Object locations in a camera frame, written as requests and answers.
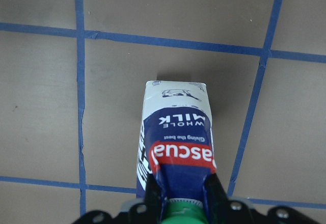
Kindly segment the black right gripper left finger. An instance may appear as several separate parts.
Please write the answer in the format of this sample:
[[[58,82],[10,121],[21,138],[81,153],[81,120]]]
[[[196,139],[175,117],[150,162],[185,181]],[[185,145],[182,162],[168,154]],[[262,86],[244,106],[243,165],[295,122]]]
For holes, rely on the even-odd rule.
[[[165,200],[161,187],[152,174],[148,174],[147,177],[144,203],[147,207],[149,223],[162,223],[165,214]]]

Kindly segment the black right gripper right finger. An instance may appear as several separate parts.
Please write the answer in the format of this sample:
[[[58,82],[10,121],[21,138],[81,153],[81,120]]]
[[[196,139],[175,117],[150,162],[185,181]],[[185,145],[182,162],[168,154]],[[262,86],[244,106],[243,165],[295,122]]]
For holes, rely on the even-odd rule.
[[[203,192],[208,223],[226,223],[228,197],[217,174],[206,177]]]

